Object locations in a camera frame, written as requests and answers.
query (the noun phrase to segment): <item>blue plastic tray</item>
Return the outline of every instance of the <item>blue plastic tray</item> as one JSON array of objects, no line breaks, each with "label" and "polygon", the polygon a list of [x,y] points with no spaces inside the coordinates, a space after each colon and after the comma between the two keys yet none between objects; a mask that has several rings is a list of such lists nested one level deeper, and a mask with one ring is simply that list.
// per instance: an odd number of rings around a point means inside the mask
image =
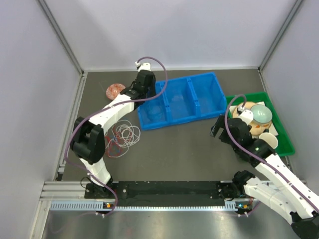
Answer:
[{"label": "blue plastic tray", "polygon": [[[157,81],[156,93],[165,81]],[[138,108],[143,130],[217,117],[226,111],[226,97],[214,72],[175,78],[158,98]]]}]

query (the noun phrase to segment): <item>purple cable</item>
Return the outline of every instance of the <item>purple cable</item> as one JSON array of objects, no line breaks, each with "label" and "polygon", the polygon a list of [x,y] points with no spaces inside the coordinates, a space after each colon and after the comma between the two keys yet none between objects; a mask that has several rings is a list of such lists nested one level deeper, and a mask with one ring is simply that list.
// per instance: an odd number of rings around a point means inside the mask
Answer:
[{"label": "purple cable", "polygon": [[[278,173],[287,183],[290,183],[290,181],[275,167],[273,167],[272,165],[270,165],[269,163],[267,163],[264,159],[258,157],[257,155],[254,155],[252,152],[249,152],[247,149],[245,149],[244,147],[242,147],[235,139],[234,137],[231,135],[231,132],[229,130],[228,127],[228,120],[227,120],[227,116],[229,113],[229,109],[232,106],[232,104],[235,102],[236,99],[238,99],[239,97],[243,97],[244,98],[244,103],[243,106],[245,106],[246,102],[247,102],[247,98],[245,95],[240,94],[240,95],[236,95],[228,104],[227,106],[227,110],[225,113],[225,129],[228,133],[228,136],[230,137],[230,139],[233,141],[233,143],[240,148],[242,151],[244,151],[245,153],[247,153],[248,155],[256,158],[259,162],[266,164],[268,167],[270,167],[272,170],[274,170],[276,173]],[[303,198],[305,199],[305,201],[307,203],[309,203],[315,210],[317,213],[319,213],[319,209],[311,202],[311,200],[309,200],[302,192],[300,192],[300,190],[298,190],[298,188],[296,188],[294,185],[291,185],[291,187]]]},{"label": "purple cable", "polygon": [[[146,99],[121,101],[121,102],[117,102],[117,103],[113,104],[112,107],[115,107],[115,106],[118,106],[118,105],[121,105],[121,104],[132,103],[132,102],[145,102],[145,101],[150,101],[150,100],[156,99],[156,98],[159,97],[161,94],[163,94],[163,92],[165,91],[165,89],[166,89],[166,87],[167,87],[167,83],[168,83],[168,75],[167,75],[167,70],[166,70],[165,66],[164,66],[164,65],[162,64],[162,62],[160,62],[158,59],[153,58],[153,57],[151,57],[151,56],[142,57],[142,58],[140,58],[139,60],[137,60],[137,62],[140,62],[140,61],[142,61],[142,60],[144,60],[144,59],[154,60],[154,61],[156,61],[157,63],[159,63],[160,66],[162,66],[162,68],[163,68],[163,70],[164,70],[164,73],[165,73],[165,84],[164,84],[163,89],[162,89],[158,94],[156,94],[156,95],[153,96],[153,97],[146,98]],[[91,115],[87,116],[84,120],[82,120],[82,121],[76,126],[76,128],[73,130],[73,132],[72,132],[72,134],[71,134],[69,140],[68,140],[67,143],[66,143],[66,147],[65,147],[65,151],[64,151],[64,160],[65,160],[66,163],[68,163],[68,164],[70,164],[70,165],[72,165],[72,166],[74,166],[74,167],[83,169],[83,170],[84,170],[87,174],[89,174],[95,181],[97,181],[98,183],[100,183],[103,187],[105,187],[106,189],[108,189],[108,190],[114,195],[114,197],[115,197],[114,207],[111,209],[111,211],[110,211],[108,214],[106,214],[106,216],[112,214],[112,213],[114,212],[114,209],[116,208],[116,206],[117,206],[117,204],[118,204],[118,197],[117,197],[116,193],[115,193],[109,186],[107,186],[106,184],[102,183],[99,179],[97,179],[94,175],[92,175],[91,172],[90,172],[88,169],[86,169],[84,166],[81,166],[81,165],[78,165],[78,164],[76,164],[76,163],[70,162],[69,159],[68,159],[68,149],[69,149],[69,147],[70,147],[70,144],[71,144],[72,139],[74,138],[76,132],[79,130],[79,128],[80,128],[86,121],[88,121],[91,117],[93,117],[93,116],[95,116],[95,115],[97,115],[97,114],[99,114],[99,113],[101,113],[101,112],[104,112],[104,111],[109,110],[110,108],[111,108],[111,107],[107,107],[107,108],[101,109],[101,110],[99,110],[99,111],[96,111],[96,112],[92,113]],[[86,213],[83,213],[83,214],[81,214],[81,215],[78,215],[76,218],[80,218],[81,216],[84,216],[84,215],[87,215],[87,214],[93,214],[93,213],[88,213],[88,212],[86,212]],[[52,233],[57,234],[57,233],[61,232],[62,230],[64,230],[68,225],[69,225],[69,223],[67,223],[67,224],[66,224],[65,226],[63,226],[61,229],[59,229],[59,230],[57,230],[57,231],[55,231],[55,232],[52,232]]]}]

